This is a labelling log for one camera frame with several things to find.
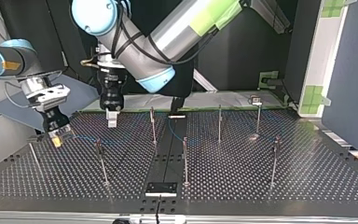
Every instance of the perforated metal table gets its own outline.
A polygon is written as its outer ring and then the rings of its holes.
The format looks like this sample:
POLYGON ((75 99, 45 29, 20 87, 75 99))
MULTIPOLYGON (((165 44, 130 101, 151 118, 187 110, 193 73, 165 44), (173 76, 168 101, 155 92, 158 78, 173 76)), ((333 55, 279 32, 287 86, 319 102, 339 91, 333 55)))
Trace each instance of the perforated metal table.
POLYGON ((120 114, 113 130, 104 114, 80 114, 72 120, 77 138, 62 148, 34 144, 41 170, 29 148, 0 164, 0 211, 358 217, 358 160, 289 110, 263 111, 260 137, 251 140, 256 113, 223 111, 220 144, 217 112, 188 112, 185 125, 157 113, 156 147, 148 113, 120 114), (282 151, 271 186, 277 135, 282 151), (184 136, 188 187, 182 184, 184 136), (96 138, 106 148, 109 187, 96 138), (169 153, 157 157, 161 151, 169 153), (180 176, 177 197, 145 197, 149 180, 159 176, 167 182, 180 176))

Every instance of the vertical post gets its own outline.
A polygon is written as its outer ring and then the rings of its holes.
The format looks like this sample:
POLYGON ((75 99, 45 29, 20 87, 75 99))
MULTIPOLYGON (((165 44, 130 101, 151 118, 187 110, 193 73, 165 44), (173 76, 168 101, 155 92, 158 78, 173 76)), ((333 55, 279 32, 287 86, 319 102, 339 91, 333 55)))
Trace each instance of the vertical post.
POLYGON ((222 142, 222 106, 219 106, 219 143, 222 142))
POLYGON ((40 166, 40 163, 39 163, 39 159, 37 158, 36 153, 34 152, 34 146, 32 145, 32 143, 29 143, 28 145, 32 151, 33 156, 34 156, 34 161, 36 162, 37 168, 39 168, 39 172, 42 175, 42 178, 44 178, 43 172, 42 172, 42 167, 40 166))
POLYGON ((255 133, 258 134, 259 128, 260 128, 261 105, 258 105, 257 107, 258 107, 258 114, 257 114, 257 126, 256 126, 256 129, 255 129, 255 133))
POLYGON ((154 108, 153 107, 150 108, 150 121, 152 122, 152 128, 153 128, 153 143, 156 144, 157 143, 156 122, 155 122, 154 108))
POLYGON ((101 166, 103 168, 103 178, 104 178, 104 184, 106 186, 109 186, 110 183, 109 183, 109 180, 107 178, 107 172, 106 172, 106 167, 104 165, 104 161, 103 161, 103 154, 104 154, 104 148, 102 146, 102 140, 101 138, 98 138, 97 141, 95 142, 95 151, 97 153, 97 156, 99 157, 100 159, 100 162, 101 162, 101 166))
POLYGON ((272 168, 272 177, 271 177, 270 189, 272 189, 274 187, 277 161, 278 161, 279 154, 281 153, 281 138, 280 138, 279 135, 275 137, 273 150, 274 150, 274 165, 273 165, 273 168, 272 168))
POLYGON ((101 156, 101 166, 103 167, 103 176, 105 179, 105 185, 108 186, 109 185, 109 180, 107 179, 107 173, 106 173, 106 168, 104 166, 104 162, 103 162, 103 157, 101 156))
POLYGON ((183 138, 183 153, 185 156, 185 187, 188 187, 190 183, 188 182, 188 170, 187 170, 187 138, 183 138))

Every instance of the green tape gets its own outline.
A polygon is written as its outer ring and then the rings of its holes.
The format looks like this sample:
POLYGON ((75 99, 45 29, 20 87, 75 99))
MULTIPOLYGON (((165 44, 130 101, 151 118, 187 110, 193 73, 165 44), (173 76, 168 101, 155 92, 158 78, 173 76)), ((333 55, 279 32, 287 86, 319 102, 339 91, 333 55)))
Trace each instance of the green tape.
POLYGON ((190 23, 190 27, 199 35, 204 36, 211 28, 221 30, 242 11, 238 0, 210 0, 190 23))
POLYGON ((278 78, 279 75, 279 71, 273 71, 273 72, 262 72, 260 73, 260 78, 258 80, 258 88, 259 89, 270 89, 270 90, 275 90, 276 87, 275 86, 269 86, 266 83, 261 82, 261 80, 263 80, 264 77, 266 78, 278 78))
POLYGON ((340 17, 345 0, 325 0, 322 18, 340 17))
POLYGON ((301 105, 301 114, 317 114, 322 104, 323 86, 307 86, 301 105))

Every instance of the green label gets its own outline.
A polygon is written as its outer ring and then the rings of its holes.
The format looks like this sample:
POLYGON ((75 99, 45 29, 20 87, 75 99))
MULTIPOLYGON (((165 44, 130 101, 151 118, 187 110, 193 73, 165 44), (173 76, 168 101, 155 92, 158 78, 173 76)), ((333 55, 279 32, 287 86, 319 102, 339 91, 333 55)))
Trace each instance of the green label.
POLYGON ((322 18, 340 17, 345 0, 325 0, 322 18))
POLYGON ((301 114, 317 114, 322 104, 323 86, 307 86, 301 105, 301 114))

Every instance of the white panel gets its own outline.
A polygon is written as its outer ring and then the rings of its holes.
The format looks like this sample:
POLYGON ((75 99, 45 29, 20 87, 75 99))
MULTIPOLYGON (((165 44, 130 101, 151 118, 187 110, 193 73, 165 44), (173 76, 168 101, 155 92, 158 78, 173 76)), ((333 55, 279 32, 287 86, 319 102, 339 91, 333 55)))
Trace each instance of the white panel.
MULTIPOLYGON (((301 94, 300 106, 304 97, 306 86, 323 86, 322 96, 326 96, 330 79, 333 74, 333 67, 337 56, 342 27, 345 23, 347 7, 341 12, 340 17, 319 18, 316 26, 315 37, 313 38, 310 51, 310 60, 301 94)), ((321 118, 324 106, 319 106, 316 115, 299 114, 301 117, 321 118)))

